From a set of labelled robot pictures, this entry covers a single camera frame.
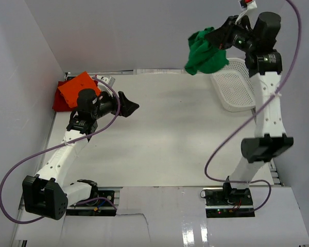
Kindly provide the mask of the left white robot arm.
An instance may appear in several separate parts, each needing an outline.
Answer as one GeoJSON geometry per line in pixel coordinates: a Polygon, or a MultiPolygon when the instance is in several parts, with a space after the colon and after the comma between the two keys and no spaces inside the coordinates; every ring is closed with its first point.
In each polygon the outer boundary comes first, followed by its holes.
{"type": "Polygon", "coordinates": [[[97,129],[99,118],[113,114],[128,117],[139,104],[127,99],[123,92],[111,96],[99,95],[93,89],[78,93],[77,106],[71,113],[69,124],[58,148],[46,165],[34,176],[26,176],[22,182],[24,207],[28,213],[59,220],[72,205],[94,205],[98,201],[97,183],[81,179],[69,186],[64,180],[70,166],[82,149],[89,143],[97,129]]]}

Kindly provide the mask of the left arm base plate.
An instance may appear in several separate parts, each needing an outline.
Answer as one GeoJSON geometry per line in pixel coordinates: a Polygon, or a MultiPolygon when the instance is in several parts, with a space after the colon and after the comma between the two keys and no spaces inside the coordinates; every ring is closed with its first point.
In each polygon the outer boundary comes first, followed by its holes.
{"type": "Polygon", "coordinates": [[[111,205],[114,204],[116,208],[119,205],[121,187],[99,187],[98,194],[91,196],[91,202],[78,202],[69,206],[66,211],[67,216],[95,216],[95,217],[114,217],[116,209],[111,205]]]}

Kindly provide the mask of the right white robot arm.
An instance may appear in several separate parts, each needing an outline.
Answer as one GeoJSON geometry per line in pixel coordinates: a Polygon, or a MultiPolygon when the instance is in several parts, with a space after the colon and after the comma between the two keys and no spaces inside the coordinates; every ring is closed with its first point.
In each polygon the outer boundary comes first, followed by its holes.
{"type": "Polygon", "coordinates": [[[249,185],[260,168],[294,144],[287,136],[281,115],[282,57],[274,48],[281,17],[273,12],[259,14],[251,27],[247,16],[230,16],[205,36],[219,49],[230,47],[245,53],[245,65],[253,86],[256,113],[253,138],[241,142],[242,158],[223,183],[222,198],[228,205],[250,197],[249,185]]]}

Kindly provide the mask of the green t shirt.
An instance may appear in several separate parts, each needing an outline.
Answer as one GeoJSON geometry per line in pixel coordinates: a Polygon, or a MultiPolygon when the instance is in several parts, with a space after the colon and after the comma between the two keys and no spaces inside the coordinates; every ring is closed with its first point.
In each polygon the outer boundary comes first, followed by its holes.
{"type": "Polygon", "coordinates": [[[193,33],[188,38],[189,54],[184,66],[184,70],[188,74],[195,75],[198,72],[212,74],[229,64],[226,51],[216,48],[205,38],[214,30],[214,27],[208,27],[193,33]]]}

